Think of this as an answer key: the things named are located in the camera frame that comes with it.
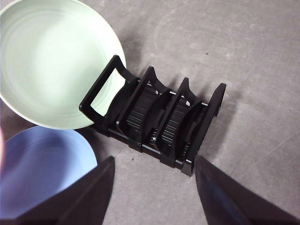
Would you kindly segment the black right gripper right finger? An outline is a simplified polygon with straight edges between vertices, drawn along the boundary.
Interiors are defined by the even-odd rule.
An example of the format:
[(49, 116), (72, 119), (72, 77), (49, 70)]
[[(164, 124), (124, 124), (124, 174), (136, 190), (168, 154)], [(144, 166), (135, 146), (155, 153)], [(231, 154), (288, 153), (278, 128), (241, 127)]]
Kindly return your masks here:
[(242, 186), (202, 156), (195, 158), (198, 194), (209, 225), (298, 225), (300, 220)]

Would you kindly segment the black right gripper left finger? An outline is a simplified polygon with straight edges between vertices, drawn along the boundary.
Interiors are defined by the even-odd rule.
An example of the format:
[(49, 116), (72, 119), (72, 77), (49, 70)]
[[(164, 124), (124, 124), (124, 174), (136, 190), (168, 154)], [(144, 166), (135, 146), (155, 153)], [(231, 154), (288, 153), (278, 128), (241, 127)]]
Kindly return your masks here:
[(16, 219), (16, 225), (101, 225), (112, 195), (114, 157)]

